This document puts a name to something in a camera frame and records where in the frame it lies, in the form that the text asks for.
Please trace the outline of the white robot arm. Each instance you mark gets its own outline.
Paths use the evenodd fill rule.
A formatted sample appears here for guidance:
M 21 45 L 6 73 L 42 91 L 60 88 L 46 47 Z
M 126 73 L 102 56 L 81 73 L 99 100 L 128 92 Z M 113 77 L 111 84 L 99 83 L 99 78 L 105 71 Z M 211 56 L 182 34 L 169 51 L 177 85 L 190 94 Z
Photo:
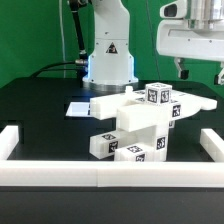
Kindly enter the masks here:
M 93 0 L 94 50 L 87 59 L 83 84 L 100 91 L 119 91 L 135 85 L 134 58 L 129 52 L 130 15 L 121 0 Z M 175 0 L 160 8 L 156 50 L 174 58 L 178 77 L 189 71 L 184 60 L 217 61 L 224 85 L 224 0 Z

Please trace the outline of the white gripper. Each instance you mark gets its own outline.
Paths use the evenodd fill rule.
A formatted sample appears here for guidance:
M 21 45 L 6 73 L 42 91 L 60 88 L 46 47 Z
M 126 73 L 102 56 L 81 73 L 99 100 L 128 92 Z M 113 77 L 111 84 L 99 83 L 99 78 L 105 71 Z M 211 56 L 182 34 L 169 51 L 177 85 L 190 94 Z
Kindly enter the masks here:
M 189 77 L 183 58 L 222 62 L 214 84 L 224 85 L 224 20 L 215 21 L 211 29 L 189 28 L 187 20 L 162 20 L 156 48 L 160 55 L 175 57 L 180 79 Z

